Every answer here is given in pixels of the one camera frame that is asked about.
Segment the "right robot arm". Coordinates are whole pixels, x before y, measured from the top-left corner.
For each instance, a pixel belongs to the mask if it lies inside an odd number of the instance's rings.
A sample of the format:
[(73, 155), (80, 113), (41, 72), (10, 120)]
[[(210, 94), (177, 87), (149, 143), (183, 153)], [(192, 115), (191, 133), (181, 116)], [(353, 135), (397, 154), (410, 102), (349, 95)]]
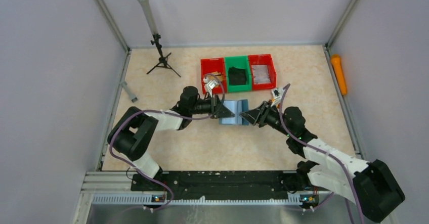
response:
[(380, 223), (405, 201), (405, 194), (386, 163), (359, 159), (326, 144), (306, 128), (299, 107), (281, 111), (264, 101), (240, 116), (252, 125), (270, 126), (286, 135), (290, 151), (306, 159), (296, 170), (300, 181), (354, 203), (361, 218)]

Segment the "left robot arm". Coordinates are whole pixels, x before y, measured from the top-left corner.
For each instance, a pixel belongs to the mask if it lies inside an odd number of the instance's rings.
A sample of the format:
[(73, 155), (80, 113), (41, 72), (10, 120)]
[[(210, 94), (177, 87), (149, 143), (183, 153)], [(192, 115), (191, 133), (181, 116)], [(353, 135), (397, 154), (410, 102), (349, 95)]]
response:
[(198, 89), (187, 86), (177, 103), (169, 110), (141, 110), (129, 107), (108, 136), (109, 152), (148, 178), (154, 178), (161, 167), (147, 149), (155, 132), (183, 130), (192, 121), (234, 117), (219, 96), (201, 98)]

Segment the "blue card holder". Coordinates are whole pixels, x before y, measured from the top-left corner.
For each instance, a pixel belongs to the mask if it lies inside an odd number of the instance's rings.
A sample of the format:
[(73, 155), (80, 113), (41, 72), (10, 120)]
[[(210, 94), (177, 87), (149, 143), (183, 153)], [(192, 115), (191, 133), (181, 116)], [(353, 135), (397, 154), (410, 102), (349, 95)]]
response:
[(249, 110), (248, 99), (225, 100), (224, 106), (229, 111), (231, 111), (234, 114), (234, 116), (220, 118), (219, 119), (220, 125), (243, 125), (243, 126), (249, 125), (249, 122), (240, 116), (241, 112)]

